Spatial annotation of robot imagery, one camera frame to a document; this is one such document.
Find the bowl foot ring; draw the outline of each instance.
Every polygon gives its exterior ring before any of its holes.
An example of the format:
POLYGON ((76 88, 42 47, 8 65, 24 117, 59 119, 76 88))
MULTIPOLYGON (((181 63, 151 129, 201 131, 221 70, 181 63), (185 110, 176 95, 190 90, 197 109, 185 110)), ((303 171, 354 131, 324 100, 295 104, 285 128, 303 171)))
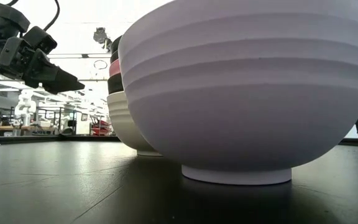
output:
POLYGON ((138 156, 154 156, 154 157, 160 157, 162 156, 158 152, 147 152, 147 151, 137 151, 138 156))
POLYGON ((215 184, 269 185, 287 182, 291 180, 292 177, 291 169, 253 172, 223 172, 182 166, 181 170, 185 177, 215 184))

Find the bowl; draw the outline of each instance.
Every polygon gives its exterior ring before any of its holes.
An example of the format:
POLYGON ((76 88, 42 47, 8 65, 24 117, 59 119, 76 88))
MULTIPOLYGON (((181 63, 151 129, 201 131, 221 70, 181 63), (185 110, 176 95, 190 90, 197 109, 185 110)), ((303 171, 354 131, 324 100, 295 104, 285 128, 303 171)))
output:
POLYGON ((111 76, 107 80, 107 83, 109 94, 124 91, 124 87, 122 86, 122 77, 120 73, 111 76))
POLYGON ((119 66, 119 60, 118 60, 118 52, 114 52, 111 56, 111 65, 109 68, 109 76, 121 74, 120 66, 119 66))
POLYGON ((111 57, 110 57, 110 63, 113 63, 115 60, 118 59, 118 50, 116 50, 115 52, 113 52, 111 54, 111 57))
POLYGON ((119 56, 135 124, 191 179, 286 182, 358 119, 353 0, 176 0, 119 56))
POLYGON ((161 156, 143 138, 129 114, 127 98, 123 91, 107 97, 109 115, 113 130, 125 145, 137 150, 140 156, 161 156))
POLYGON ((111 46, 110 46, 110 52, 114 53, 115 51, 118 50, 118 45, 121 41, 121 37, 122 36, 119 36, 117 37, 112 43, 111 43, 111 46))

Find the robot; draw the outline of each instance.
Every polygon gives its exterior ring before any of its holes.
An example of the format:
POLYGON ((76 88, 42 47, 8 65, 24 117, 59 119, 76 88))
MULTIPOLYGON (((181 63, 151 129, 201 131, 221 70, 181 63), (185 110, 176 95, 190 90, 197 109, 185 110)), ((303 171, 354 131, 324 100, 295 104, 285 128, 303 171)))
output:
POLYGON ((60 13, 57 0, 57 13, 43 29, 33 26, 30 21, 12 6, 0 3, 0 74, 5 77, 23 80, 24 84, 43 88, 52 94, 64 91, 82 90, 84 84, 77 77, 49 62, 47 55, 56 48, 57 42, 47 33, 60 13))
POLYGON ((64 116, 60 119, 60 127, 59 126, 59 120, 56 119, 55 126, 58 128, 59 132, 62 132, 65 129, 65 126, 67 126, 67 122, 70 120, 70 116, 64 116))
POLYGON ((36 102, 31 100, 33 94, 32 90, 22 90, 19 95, 19 102, 15 107, 14 126, 20 126, 20 124, 24 126, 30 125, 30 117, 37 111, 36 102))

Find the desk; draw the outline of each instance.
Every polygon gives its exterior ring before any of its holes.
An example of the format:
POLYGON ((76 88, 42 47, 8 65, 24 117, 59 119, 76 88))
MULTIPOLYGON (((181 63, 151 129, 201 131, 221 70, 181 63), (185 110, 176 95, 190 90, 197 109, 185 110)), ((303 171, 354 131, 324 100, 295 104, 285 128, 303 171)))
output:
POLYGON ((265 187, 207 184, 119 142, 0 146, 0 223, 356 223, 358 147, 265 187))
MULTIPOLYGON (((36 127, 36 126, 22 126, 21 128, 24 131, 54 131, 55 128, 51 127, 44 127, 44 128, 40 128, 40 127, 36 127)), ((0 126, 0 131, 13 131, 13 127, 12 126, 0 126)))

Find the ceiling light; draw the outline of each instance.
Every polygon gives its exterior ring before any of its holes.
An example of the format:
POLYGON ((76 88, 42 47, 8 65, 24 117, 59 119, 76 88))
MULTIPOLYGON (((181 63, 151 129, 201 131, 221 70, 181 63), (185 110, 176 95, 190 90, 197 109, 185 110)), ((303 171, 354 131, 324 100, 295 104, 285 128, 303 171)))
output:
POLYGON ((50 54, 48 58, 82 58, 82 54, 50 54))
POLYGON ((89 58, 110 58, 111 54, 88 54, 89 58))
POLYGON ((0 91, 19 91, 19 90, 15 88, 0 88, 0 91))
POLYGON ((3 81, 0 82, 0 85, 4 85, 4 86, 8 86, 8 87, 13 87, 13 88, 19 88, 19 89, 28 89, 29 87, 21 84, 19 82, 12 82, 12 81, 3 81))

